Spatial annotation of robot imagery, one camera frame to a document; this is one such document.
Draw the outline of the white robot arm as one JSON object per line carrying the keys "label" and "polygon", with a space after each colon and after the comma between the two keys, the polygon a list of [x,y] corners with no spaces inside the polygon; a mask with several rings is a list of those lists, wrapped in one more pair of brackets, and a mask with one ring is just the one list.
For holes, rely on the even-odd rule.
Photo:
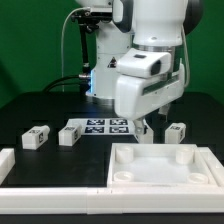
{"label": "white robot arm", "polygon": [[186,36],[200,22],[202,0],[76,0],[80,25],[96,34],[97,62],[88,98],[150,132],[145,116],[180,98],[189,85]]}

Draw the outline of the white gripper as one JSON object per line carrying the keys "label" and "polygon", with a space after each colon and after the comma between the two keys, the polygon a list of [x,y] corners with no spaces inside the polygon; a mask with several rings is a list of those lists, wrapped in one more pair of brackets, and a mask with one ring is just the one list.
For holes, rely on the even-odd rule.
{"label": "white gripper", "polygon": [[115,112],[119,117],[134,120],[135,133],[145,135],[149,126],[145,115],[159,109],[166,116],[171,108],[170,102],[180,98],[184,92],[185,68],[173,72],[167,81],[155,81],[121,75],[115,89]]}

